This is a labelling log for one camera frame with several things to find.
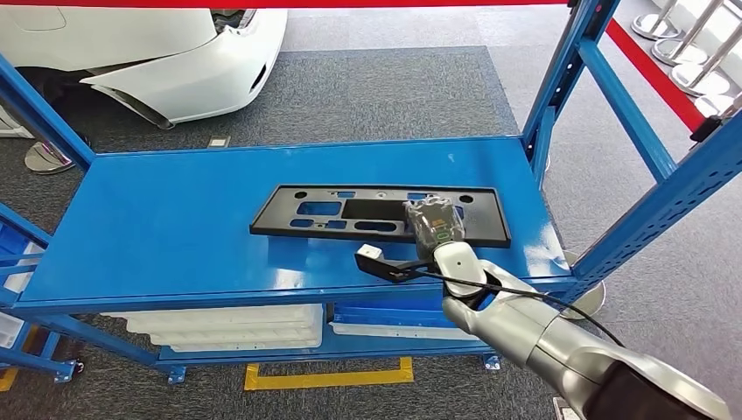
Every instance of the gray carpet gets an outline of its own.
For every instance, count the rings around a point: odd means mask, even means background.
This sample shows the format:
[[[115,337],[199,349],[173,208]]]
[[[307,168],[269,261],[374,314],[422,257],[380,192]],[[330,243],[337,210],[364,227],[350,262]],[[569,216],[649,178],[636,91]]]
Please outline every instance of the gray carpet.
[[[69,95],[59,112],[98,152],[204,147],[211,135],[232,145],[298,144],[514,134],[515,119],[485,47],[285,52],[248,108],[161,131],[93,91]],[[53,231],[81,175],[31,175],[27,140],[0,140],[0,200]],[[137,344],[121,321],[87,317]],[[185,384],[87,346],[67,346],[87,363],[61,386],[23,372],[0,393],[3,419],[501,418],[551,419],[552,392],[505,364],[492,373],[479,357],[415,358],[415,382],[295,391],[242,391],[243,365],[191,367]],[[267,365],[263,375],[391,368],[397,360]]]

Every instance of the perforated metal upright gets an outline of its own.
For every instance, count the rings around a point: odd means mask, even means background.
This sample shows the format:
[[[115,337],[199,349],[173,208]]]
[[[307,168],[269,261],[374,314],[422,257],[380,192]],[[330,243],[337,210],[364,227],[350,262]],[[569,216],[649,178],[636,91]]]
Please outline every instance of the perforated metal upright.
[[[3,105],[87,171],[28,288],[0,290],[0,301],[171,382],[182,381],[191,364],[488,353],[478,341],[358,338],[330,328],[315,349],[177,353],[164,346],[148,353],[69,314],[440,296],[433,279],[396,285],[360,273],[357,242],[249,234],[276,184],[493,187],[511,247],[477,248],[478,255],[540,291],[579,298],[742,170],[742,115],[676,163],[598,48],[619,1],[574,3],[564,10],[569,23],[519,136],[96,155],[0,59]],[[540,190],[552,127],[586,67],[656,185],[570,267]],[[412,157],[428,166],[410,165]],[[225,182],[207,183],[206,174]],[[218,249],[197,246],[189,228],[199,226],[207,226],[199,239]],[[34,227],[26,231],[39,236]],[[414,259],[414,246],[395,244],[395,256]]]

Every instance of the white car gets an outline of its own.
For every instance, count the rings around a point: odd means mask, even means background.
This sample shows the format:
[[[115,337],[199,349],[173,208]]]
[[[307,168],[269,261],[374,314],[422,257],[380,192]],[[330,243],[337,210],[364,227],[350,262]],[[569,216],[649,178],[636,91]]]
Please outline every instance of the white car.
[[[276,62],[287,15],[0,6],[0,53],[22,73],[43,74],[34,83],[51,96],[56,82],[88,84],[167,129],[251,103]],[[30,137],[0,109],[3,134]]]

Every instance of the white plastic bin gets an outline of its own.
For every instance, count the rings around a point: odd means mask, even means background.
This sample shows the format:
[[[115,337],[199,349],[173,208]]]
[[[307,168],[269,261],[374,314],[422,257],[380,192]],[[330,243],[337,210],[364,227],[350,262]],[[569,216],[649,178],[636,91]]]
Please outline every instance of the white plastic bin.
[[[11,348],[16,344],[18,333],[23,327],[22,319],[0,312],[0,347]]]
[[[247,306],[178,311],[108,312],[126,329],[150,335],[152,344],[176,352],[318,347],[322,304]]]

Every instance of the clear plastic bag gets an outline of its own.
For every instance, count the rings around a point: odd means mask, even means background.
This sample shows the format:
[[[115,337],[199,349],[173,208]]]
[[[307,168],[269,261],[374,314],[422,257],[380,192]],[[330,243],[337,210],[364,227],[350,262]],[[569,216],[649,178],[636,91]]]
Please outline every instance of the clear plastic bag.
[[[431,195],[405,202],[404,209],[415,234],[419,258],[431,257],[441,244],[464,240],[464,221],[450,199]]]

